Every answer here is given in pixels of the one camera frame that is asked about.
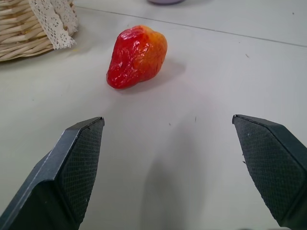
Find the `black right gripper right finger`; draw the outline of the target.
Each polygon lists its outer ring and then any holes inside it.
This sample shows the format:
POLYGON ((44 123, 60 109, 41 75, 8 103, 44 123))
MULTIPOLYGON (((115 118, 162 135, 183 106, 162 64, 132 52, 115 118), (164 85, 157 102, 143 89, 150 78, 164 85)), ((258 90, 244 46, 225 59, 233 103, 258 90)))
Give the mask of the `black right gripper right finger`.
POLYGON ((307 148, 283 125, 234 115, 249 175, 279 226, 307 228, 307 148))

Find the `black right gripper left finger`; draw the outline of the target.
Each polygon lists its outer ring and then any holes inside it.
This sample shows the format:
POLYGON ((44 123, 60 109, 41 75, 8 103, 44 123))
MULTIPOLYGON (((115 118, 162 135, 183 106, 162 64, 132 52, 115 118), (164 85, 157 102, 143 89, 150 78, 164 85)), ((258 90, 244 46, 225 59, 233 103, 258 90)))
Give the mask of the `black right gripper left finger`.
POLYGON ((79 229, 95 183, 104 125, 95 117, 62 133, 2 213, 2 230, 79 229))

